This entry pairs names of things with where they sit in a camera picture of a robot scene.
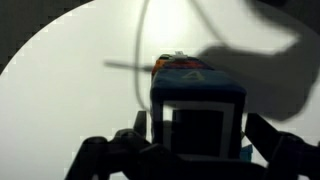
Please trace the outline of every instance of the white surface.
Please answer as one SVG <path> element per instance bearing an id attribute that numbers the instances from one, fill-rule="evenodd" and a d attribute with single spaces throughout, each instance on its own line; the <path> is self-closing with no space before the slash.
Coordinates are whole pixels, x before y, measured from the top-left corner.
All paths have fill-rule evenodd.
<path id="1" fill-rule="evenodd" d="M 299 33 L 259 17 L 246 1 L 199 0 L 211 26 L 232 48 L 272 55 L 298 41 Z M 133 63 L 142 0 L 97 0 L 65 14 L 37 33 L 0 77 L 0 179 L 63 179 L 82 141 L 131 127 L 140 107 L 133 71 L 105 61 Z M 164 53 L 196 56 L 221 45 L 186 0 L 152 0 L 143 29 L 140 65 Z M 302 24 L 312 47 L 299 53 L 320 58 L 319 38 Z M 140 73 L 140 91 L 149 105 L 150 75 Z M 316 144 L 319 86 L 303 111 L 272 125 Z M 265 164 L 259 154 L 254 162 Z"/>

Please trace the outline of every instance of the white table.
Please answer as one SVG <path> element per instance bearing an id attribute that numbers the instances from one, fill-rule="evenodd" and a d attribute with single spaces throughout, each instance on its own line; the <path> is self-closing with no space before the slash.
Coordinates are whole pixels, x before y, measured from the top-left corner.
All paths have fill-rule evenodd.
<path id="1" fill-rule="evenodd" d="M 97 0 L 81 6 L 42 29 L 15 55 L 0 77 L 0 179 L 63 179 L 85 138 L 111 139 L 116 130 L 132 127 L 141 110 L 134 71 L 105 63 L 134 63 L 143 2 Z M 264 19 L 257 8 L 285 24 Z M 152 0 L 139 47 L 139 66 L 174 51 L 205 56 L 248 89 L 249 111 L 311 144 L 320 140 L 318 80 L 304 106 L 297 105 L 299 113 L 284 115 L 281 108 L 284 102 L 300 102 L 304 88 L 298 85 L 310 77 L 300 69 L 318 69 L 320 58 L 319 37 L 287 15 L 239 0 Z M 139 93 L 149 106 L 150 74 L 138 75 Z M 258 153 L 253 161 L 266 164 Z"/>

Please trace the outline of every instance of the wire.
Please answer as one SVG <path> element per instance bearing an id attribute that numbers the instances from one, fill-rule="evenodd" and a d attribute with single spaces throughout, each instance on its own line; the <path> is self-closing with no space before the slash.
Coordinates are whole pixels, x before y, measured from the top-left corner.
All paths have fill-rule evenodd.
<path id="1" fill-rule="evenodd" d="M 207 16 L 201 9 L 199 3 L 196 0 L 189 0 L 189 3 L 191 7 L 193 7 L 193 9 L 198 13 L 198 15 L 200 16 L 204 24 L 207 26 L 207 28 L 210 30 L 210 32 L 213 34 L 213 36 L 215 36 L 224 47 L 230 48 L 230 46 L 226 43 L 226 38 L 223 37 L 223 35 L 221 35 L 215 28 L 212 27 L 212 22 L 210 22 L 210 20 L 207 18 Z"/>
<path id="2" fill-rule="evenodd" d="M 139 67 L 142 31 L 143 31 L 143 26 L 144 26 L 145 17 L 147 14 L 149 3 L 150 3 L 150 0 L 144 1 L 141 15 L 140 15 L 140 19 L 139 19 L 137 36 L 136 36 L 136 44 L 135 44 L 135 47 L 136 47 L 135 48 L 135 56 L 134 56 L 134 64 L 136 67 Z M 134 82 L 135 82 L 135 93 L 136 93 L 138 103 L 142 109 L 146 110 L 147 112 L 150 112 L 150 109 L 147 108 L 147 106 L 143 103 L 143 100 L 141 98 L 140 89 L 139 89 L 139 87 L 140 87 L 139 71 L 134 70 L 133 72 L 134 72 L 133 77 L 134 77 Z"/>

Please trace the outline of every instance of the blue block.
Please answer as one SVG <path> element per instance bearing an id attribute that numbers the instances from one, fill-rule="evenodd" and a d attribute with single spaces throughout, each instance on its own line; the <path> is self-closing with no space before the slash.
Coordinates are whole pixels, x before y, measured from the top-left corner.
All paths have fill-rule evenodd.
<path id="1" fill-rule="evenodd" d="M 252 144 L 241 148 L 240 159 L 243 161 L 251 162 L 253 147 Z"/>
<path id="2" fill-rule="evenodd" d="M 207 69 L 161 69 L 153 79 L 152 100 L 243 101 L 246 91 L 222 71 Z"/>

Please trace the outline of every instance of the cable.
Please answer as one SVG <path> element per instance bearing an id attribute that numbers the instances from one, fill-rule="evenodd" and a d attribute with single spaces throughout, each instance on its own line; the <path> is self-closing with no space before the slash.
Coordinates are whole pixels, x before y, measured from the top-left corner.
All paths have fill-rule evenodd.
<path id="1" fill-rule="evenodd" d="M 198 13 L 199 17 L 202 19 L 202 21 L 205 23 L 207 28 L 210 30 L 210 32 L 220 41 L 220 43 L 225 48 L 230 48 L 230 46 L 226 43 L 226 38 L 223 37 L 216 29 L 212 27 L 212 22 L 206 17 L 205 13 L 201 9 L 199 3 L 197 3 L 196 0 L 189 0 L 189 3 L 191 4 L 191 7 Z"/>
<path id="2" fill-rule="evenodd" d="M 145 0 L 143 3 L 143 7 L 142 7 L 142 11 L 141 11 L 141 15 L 140 15 L 140 19 L 139 19 L 139 24 L 138 24 L 138 29 L 137 29 L 137 36 L 136 36 L 136 44 L 135 44 L 135 58 L 134 58 L 134 64 L 136 67 L 139 67 L 139 60 L 140 60 L 140 48 L 141 48 L 141 37 L 142 37 L 142 30 L 143 30 L 143 25 L 144 25 L 144 21 L 145 21 L 145 17 L 147 14 L 147 10 L 148 10 L 148 5 L 150 3 L 150 0 Z M 143 103 L 142 98 L 141 98 L 141 94 L 140 94 L 140 81 L 139 81 L 139 71 L 134 70 L 134 81 L 135 81 L 135 93 L 136 93 L 136 97 L 138 100 L 138 103 L 140 105 L 140 107 L 144 110 L 146 110 L 147 112 L 150 112 L 150 109 L 147 108 L 147 106 Z"/>

